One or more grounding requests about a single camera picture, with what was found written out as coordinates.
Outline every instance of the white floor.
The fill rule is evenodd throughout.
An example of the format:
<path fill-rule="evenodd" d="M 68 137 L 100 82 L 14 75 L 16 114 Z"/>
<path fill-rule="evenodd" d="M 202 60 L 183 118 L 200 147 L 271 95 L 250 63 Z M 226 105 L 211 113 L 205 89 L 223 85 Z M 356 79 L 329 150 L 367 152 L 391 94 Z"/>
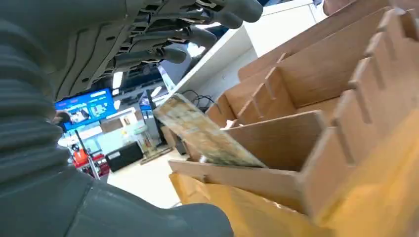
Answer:
<path fill-rule="evenodd" d="M 171 208 L 179 204 L 179 198 L 169 179 L 170 159 L 186 160 L 173 150 L 144 165 L 135 162 L 115 173 L 111 172 L 108 184 L 132 193 L 157 207 Z"/>

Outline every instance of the person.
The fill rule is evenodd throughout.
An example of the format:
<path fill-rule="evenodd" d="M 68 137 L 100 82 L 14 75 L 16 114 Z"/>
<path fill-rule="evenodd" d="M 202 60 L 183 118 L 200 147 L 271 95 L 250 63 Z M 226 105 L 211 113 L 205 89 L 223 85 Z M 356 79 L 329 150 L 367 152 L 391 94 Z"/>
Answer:
<path fill-rule="evenodd" d="M 66 128 L 64 124 L 69 121 L 70 121 L 70 114 L 66 110 L 57 110 L 55 112 L 55 117 L 51 122 L 52 124 L 61 127 L 63 132 L 65 132 Z"/>
<path fill-rule="evenodd" d="M 339 11 L 341 8 L 350 4 L 355 0 L 324 0 L 323 10 L 327 16 Z M 403 10 L 415 9 L 416 13 L 419 14 L 419 0 L 394 0 L 392 1 L 398 8 Z"/>

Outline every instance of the cardboard divider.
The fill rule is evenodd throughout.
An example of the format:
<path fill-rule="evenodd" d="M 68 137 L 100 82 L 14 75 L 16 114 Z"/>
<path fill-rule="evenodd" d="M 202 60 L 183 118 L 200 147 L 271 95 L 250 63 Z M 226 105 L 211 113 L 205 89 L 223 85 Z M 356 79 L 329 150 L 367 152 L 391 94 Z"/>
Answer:
<path fill-rule="evenodd" d="M 417 15 L 414 10 L 408 10 L 400 16 L 402 21 L 405 37 L 419 42 L 418 24 L 416 22 Z"/>
<path fill-rule="evenodd" d="M 402 23 L 396 10 L 390 10 L 384 15 L 379 30 L 385 33 L 387 48 L 392 55 L 393 66 L 397 72 L 398 84 L 396 89 L 403 92 L 400 96 L 404 98 L 404 102 L 408 106 L 407 110 L 403 111 L 403 116 L 406 116 L 406 112 L 416 103 L 419 70 L 415 67 L 410 56 L 411 45 L 407 43 L 408 39 Z"/>
<path fill-rule="evenodd" d="M 251 80 L 253 75 L 274 67 L 283 53 L 295 54 L 386 6 L 392 6 L 392 4 L 387 0 L 353 1 L 340 11 L 241 68 L 240 81 Z"/>
<path fill-rule="evenodd" d="M 333 204 L 340 184 L 355 168 L 347 160 L 336 127 L 324 130 L 298 178 L 305 211 L 310 216 L 322 215 L 325 207 Z"/>
<path fill-rule="evenodd" d="M 258 78 L 247 83 L 240 83 L 224 92 L 234 114 L 239 114 L 245 103 L 250 100 L 255 89 L 266 80 L 266 75 L 256 75 L 256 77 Z"/>
<path fill-rule="evenodd" d="M 278 64 L 297 108 L 335 98 L 348 89 L 384 13 L 385 8 L 366 16 Z"/>
<path fill-rule="evenodd" d="M 225 127 L 227 125 L 227 120 L 236 120 L 236 115 L 231 110 L 227 96 L 224 94 L 218 98 L 217 104 L 213 104 L 207 110 L 206 114 L 220 127 Z"/>
<path fill-rule="evenodd" d="M 356 90 L 345 91 L 335 111 L 332 125 L 337 127 L 338 136 L 342 145 L 347 146 L 350 163 L 362 162 L 378 143 L 376 128 L 372 122 L 366 121 L 366 111 L 362 108 Z"/>
<path fill-rule="evenodd" d="M 268 168 L 170 161 L 173 172 L 238 187 L 318 219 L 339 200 L 340 184 L 417 108 L 419 42 L 411 28 L 394 10 L 381 9 L 282 59 L 252 82 L 250 97 L 250 87 L 235 95 L 243 104 L 238 113 L 226 92 L 221 101 L 231 113 L 220 121 L 235 117 L 236 127 L 225 132 Z M 323 113 L 301 113 L 314 109 Z M 228 154 L 236 157 L 234 150 Z"/>
<path fill-rule="evenodd" d="M 250 124 L 296 113 L 293 102 L 282 81 L 278 68 L 274 68 L 238 114 L 243 124 Z"/>
<path fill-rule="evenodd" d="M 269 168 L 248 168 L 170 160 L 174 173 L 185 174 L 205 183 L 240 188 L 305 213 L 296 184 L 297 172 Z"/>
<path fill-rule="evenodd" d="M 272 119 L 226 132 L 270 168 L 301 171 L 326 128 L 321 111 Z"/>

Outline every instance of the display screen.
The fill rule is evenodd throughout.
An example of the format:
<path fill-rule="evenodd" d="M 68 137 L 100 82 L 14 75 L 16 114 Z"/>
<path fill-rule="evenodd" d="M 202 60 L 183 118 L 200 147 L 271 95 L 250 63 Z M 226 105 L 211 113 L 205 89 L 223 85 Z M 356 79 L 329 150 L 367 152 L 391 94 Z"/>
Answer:
<path fill-rule="evenodd" d="M 57 110 L 66 110 L 70 122 L 65 123 L 67 131 L 86 125 L 116 113 L 109 89 L 99 90 L 55 103 Z"/>

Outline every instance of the black speaker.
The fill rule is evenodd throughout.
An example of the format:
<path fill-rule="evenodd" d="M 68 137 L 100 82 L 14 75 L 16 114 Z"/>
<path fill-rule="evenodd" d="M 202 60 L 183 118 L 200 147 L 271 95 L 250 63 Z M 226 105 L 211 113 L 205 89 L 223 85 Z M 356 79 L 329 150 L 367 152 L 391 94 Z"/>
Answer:
<path fill-rule="evenodd" d="M 136 142 L 114 150 L 105 156 L 112 172 L 124 168 L 125 166 L 143 158 L 144 154 Z"/>

